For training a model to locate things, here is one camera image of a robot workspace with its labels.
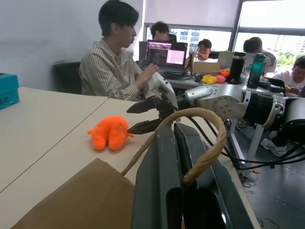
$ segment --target twisted paper handle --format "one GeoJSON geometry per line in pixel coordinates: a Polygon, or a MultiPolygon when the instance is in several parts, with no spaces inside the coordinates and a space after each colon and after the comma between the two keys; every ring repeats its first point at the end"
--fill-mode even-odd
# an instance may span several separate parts
{"type": "Polygon", "coordinates": [[[122,171],[122,175],[126,175],[126,173],[134,166],[134,164],[139,160],[140,156],[143,152],[149,147],[151,142],[153,141],[153,137],[158,129],[166,124],[170,124],[180,117],[192,117],[199,116],[201,118],[205,118],[210,121],[218,130],[218,135],[216,138],[216,144],[211,147],[205,154],[203,154],[193,168],[185,174],[183,181],[186,185],[191,185],[200,174],[205,171],[221,154],[222,149],[224,148],[225,140],[226,140],[226,130],[224,123],[222,120],[212,111],[203,109],[203,108],[189,108],[185,110],[178,111],[176,113],[171,114],[167,118],[165,118],[153,132],[153,134],[146,140],[144,145],[138,150],[138,152],[133,156],[132,160],[128,164],[128,166],[122,171]]]}

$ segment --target laptop screen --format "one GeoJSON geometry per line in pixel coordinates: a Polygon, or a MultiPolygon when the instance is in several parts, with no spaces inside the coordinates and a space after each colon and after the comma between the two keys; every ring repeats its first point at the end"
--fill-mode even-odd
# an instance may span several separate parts
{"type": "Polygon", "coordinates": [[[187,43],[147,42],[145,63],[169,69],[184,69],[187,43]]]}

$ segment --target floor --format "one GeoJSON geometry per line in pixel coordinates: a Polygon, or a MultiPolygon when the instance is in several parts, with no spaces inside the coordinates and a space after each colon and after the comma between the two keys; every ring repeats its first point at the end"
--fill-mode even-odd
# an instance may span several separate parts
{"type": "MultiPolygon", "coordinates": [[[[252,127],[244,128],[251,136],[252,127]]],[[[246,155],[250,142],[236,132],[241,150],[246,155]]],[[[269,161],[278,158],[259,146],[256,160],[269,161]]],[[[295,164],[277,165],[274,169],[262,167],[259,174],[251,174],[255,182],[244,190],[257,218],[269,218],[280,227],[264,219],[264,229],[304,229],[305,228],[305,161],[295,164]]]]}

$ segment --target paper bag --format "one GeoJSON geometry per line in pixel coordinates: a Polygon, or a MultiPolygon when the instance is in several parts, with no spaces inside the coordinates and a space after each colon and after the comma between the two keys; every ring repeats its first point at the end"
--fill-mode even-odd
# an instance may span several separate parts
{"type": "Polygon", "coordinates": [[[130,229],[134,185],[95,159],[30,210],[13,229],[130,229]]]}

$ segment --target green bottle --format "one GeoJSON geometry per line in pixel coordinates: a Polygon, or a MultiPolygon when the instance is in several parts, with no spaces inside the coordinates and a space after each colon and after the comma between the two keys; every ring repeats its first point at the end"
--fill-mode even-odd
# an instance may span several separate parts
{"type": "Polygon", "coordinates": [[[258,53],[257,55],[255,55],[247,87],[253,89],[256,89],[258,87],[259,79],[261,78],[261,75],[264,72],[264,67],[266,64],[265,59],[266,56],[262,53],[258,53]]]}

